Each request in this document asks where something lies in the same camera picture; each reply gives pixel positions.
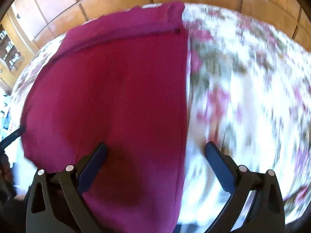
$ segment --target red cloth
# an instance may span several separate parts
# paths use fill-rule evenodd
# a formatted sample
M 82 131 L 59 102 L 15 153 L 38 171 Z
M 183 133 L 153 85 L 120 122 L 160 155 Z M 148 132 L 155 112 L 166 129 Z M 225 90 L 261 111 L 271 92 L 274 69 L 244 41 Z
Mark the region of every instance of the red cloth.
M 187 136 L 183 9 L 135 8 L 69 31 L 25 102 L 22 143 L 38 168 L 62 171 L 107 144 L 83 197 L 119 232 L 176 226 Z

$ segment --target floral fabric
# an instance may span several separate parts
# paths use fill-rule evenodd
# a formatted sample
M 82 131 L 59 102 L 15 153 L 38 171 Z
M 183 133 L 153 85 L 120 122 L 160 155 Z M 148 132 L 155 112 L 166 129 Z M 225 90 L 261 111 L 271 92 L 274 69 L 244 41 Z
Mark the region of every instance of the floral fabric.
M 204 158 L 214 141 L 237 165 L 276 172 L 286 223 L 311 200 L 311 55 L 273 26 L 224 8 L 185 4 L 189 31 L 189 133 L 179 223 L 209 226 L 229 195 Z M 65 34 L 52 40 L 24 69 L 12 93 L 10 130 L 42 67 Z M 253 193 L 235 225 L 247 215 Z

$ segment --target round metal screw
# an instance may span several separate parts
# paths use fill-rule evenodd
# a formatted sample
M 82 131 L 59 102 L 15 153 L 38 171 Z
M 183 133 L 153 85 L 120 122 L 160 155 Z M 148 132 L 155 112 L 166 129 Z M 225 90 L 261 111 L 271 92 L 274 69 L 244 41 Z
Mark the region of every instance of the round metal screw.
M 247 171 L 247 167 L 246 166 L 240 165 L 238 168 L 239 168 L 239 170 L 241 172 L 246 172 Z
M 38 175 L 41 176 L 42 174 L 44 174 L 44 170 L 43 170 L 43 169 L 41 169 L 41 170 L 38 171 Z
M 274 172 L 273 170 L 268 170 L 268 174 L 269 174 L 270 176 L 274 176 L 274 175 L 275 175 L 275 172 Z
M 66 171 L 71 172 L 74 169 L 73 165 L 66 166 Z

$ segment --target white floral tablecloth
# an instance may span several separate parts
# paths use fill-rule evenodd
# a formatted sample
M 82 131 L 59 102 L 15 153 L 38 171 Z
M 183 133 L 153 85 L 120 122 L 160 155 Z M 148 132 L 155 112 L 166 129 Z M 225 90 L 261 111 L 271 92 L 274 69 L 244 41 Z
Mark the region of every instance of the white floral tablecloth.
M 310 53 L 254 18 L 205 4 L 185 7 L 189 133 L 179 223 L 207 227 L 229 198 L 204 158 L 207 141 L 237 165 L 263 173 L 273 169 L 286 223 L 298 219 L 311 200 Z M 10 131 L 19 127 L 33 82 L 64 37 L 46 44 L 19 77 L 11 95 Z

